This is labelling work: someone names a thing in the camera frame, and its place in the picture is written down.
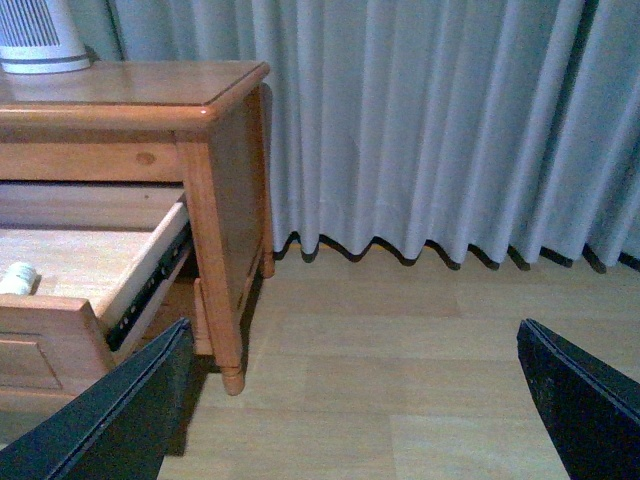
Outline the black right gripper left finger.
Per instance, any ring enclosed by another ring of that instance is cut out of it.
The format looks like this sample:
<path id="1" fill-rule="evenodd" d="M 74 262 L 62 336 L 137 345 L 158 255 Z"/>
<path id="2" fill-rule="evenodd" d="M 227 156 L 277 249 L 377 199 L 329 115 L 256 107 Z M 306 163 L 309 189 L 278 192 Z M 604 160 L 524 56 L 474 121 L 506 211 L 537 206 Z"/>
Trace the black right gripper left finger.
<path id="1" fill-rule="evenodd" d="M 177 429 L 194 352 L 181 318 L 1 451 L 4 479 L 155 479 Z"/>

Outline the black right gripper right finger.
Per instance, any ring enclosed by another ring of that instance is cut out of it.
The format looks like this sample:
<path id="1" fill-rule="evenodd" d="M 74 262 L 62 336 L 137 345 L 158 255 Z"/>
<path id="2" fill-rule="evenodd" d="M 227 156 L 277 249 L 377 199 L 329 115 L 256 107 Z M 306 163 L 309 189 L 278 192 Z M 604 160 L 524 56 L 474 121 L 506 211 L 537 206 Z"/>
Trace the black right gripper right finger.
<path id="1" fill-rule="evenodd" d="M 526 319 L 517 353 L 533 403 L 571 479 L 639 477 L 639 383 Z"/>

